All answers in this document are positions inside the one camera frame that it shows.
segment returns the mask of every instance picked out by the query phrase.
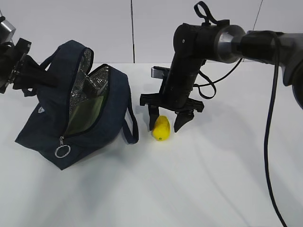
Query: bag logo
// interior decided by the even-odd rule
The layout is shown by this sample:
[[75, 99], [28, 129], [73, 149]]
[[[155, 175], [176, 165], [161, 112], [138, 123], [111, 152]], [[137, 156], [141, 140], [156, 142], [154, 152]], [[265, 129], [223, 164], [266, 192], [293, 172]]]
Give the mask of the bag logo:
[[42, 114], [42, 113], [44, 113], [44, 111], [45, 110], [43, 109], [43, 107], [40, 107], [39, 110], [38, 110], [38, 113]]

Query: white wall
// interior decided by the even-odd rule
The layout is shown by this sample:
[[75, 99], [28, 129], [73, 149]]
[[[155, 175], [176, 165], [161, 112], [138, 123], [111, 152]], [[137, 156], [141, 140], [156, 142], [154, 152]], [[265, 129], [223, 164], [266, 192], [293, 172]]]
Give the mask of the white wall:
[[[14, 41], [33, 42], [38, 62], [57, 46], [75, 39], [95, 51], [95, 63], [133, 62], [131, 0], [7, 0], [0, 9], [17, 28]], [[171, 62], [173, 36], [182, 23], [199, 25], [199, 0], [133, 0], [135, 61]], [[217, 19], [245, 30], [303, 32], [303, 1], [205, 0]]]
[[303, 33], [303, 1], [263, 0], [255, 30]]
[[94, 62], [133, 62], [129, 0], [3, 0], [0, 9], [38, 62], [71, 39], [92, 48]]

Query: white table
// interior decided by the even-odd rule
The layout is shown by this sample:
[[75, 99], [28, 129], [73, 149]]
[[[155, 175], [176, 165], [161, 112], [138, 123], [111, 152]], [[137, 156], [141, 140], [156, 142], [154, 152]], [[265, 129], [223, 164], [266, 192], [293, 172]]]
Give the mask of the white table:
[[[113, 144], [64, 171], [14, 143], [36, 98], [23, 98], [11, 89], [0, 96], [1, 227], [281, 226], [263, 163], [273, 66], [242, 63], [217, 84], [218, 94], [205, 100], [203, 113], [162, 142], [148, 132], [147, 107], [139, 106], [143, 91], [160, 88], [161, 80], [150, 77], [153, 64], [113, 66], [129, 76], [139, 143], [126, 145], [119, 135]], [[231, 67], [211, 62], [202, 70], [217, 79]], [[278, 84], [270, 173], [286, 222], [301, 227], [303, 111], [292, 89], [282, 85], [281, 74]], [[192, 98], [201, 99], [196, 90]], [[173, 124], [173, 112], [160, 113]]]

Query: lemon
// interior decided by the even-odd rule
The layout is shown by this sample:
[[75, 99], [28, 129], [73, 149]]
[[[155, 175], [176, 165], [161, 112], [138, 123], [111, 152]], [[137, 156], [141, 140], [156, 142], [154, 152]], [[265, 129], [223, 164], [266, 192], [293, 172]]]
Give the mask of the lemon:
[[152, 130], [152, 135], [158, 141], [168, 139], [170, 134], [170, 124], [166, 116], [159, 116]]

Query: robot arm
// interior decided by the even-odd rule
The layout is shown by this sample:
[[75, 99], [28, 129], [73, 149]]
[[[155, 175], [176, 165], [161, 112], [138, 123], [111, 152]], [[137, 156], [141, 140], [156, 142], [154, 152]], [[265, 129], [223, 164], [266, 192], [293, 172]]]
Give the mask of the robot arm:
[[4, 94], [9, 84], [14, 84], [13, 89], [57, 86], [57, 78], [28, 55], [29, 41], [20, 38], [16, 46], [11, 42], [15, 31], [5, 17], [0, 17], [0, 93]]
[[[200, 13], [198, 5], [206, 16]], [[159, 116], [159, 107], [177, 113], [175, 132], [194, 118], [194, 110], [202, 112], [203, 103], [188, 97], [206, 60], [233, 63], [246, 58], [273, 65], [276, 62], [276, 43], [267, 31], [245, 33], [240, 26], [230, 25], [229, 20], [216, 21], [203, 2], [195, 5], [195, 11], [205, 22], [201, 26], [182, 24], [177, 28], [170, 69], [152, 70], [152, 77], [163, 79], [159, 93], [141, 95], [140, 105], [149, 107], [150, 130]], [[275, 34], [280, 45], [279, 65], [284, 85], [293, 85], [294, 96], [303, 108], [303, 34]]]

